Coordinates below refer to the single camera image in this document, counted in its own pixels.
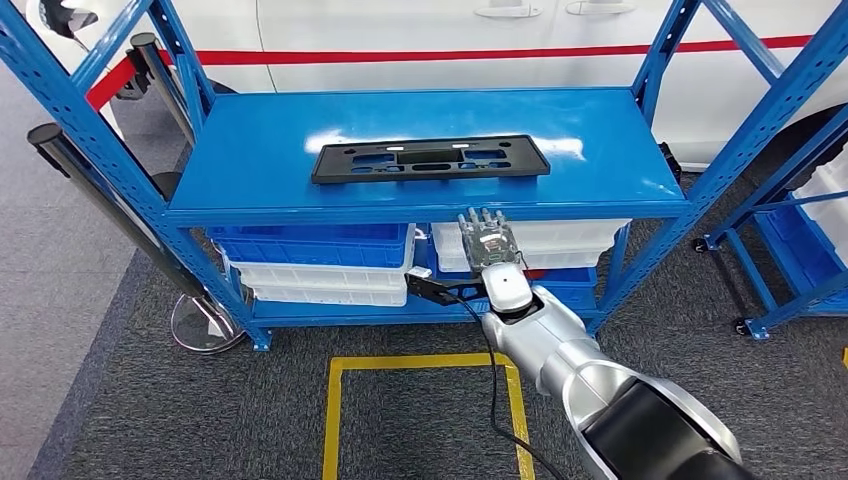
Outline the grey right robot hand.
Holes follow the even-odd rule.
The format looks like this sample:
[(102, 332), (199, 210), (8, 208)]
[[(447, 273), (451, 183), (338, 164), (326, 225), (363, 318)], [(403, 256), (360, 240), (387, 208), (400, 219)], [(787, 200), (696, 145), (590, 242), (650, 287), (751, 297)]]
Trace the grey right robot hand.
[(527, 309), (533, 293), (524, 275), (522, 252), (501, 210), (469, 207), (457, 216), (470, 270), (478, 274), (490, 307), (502, 314)]

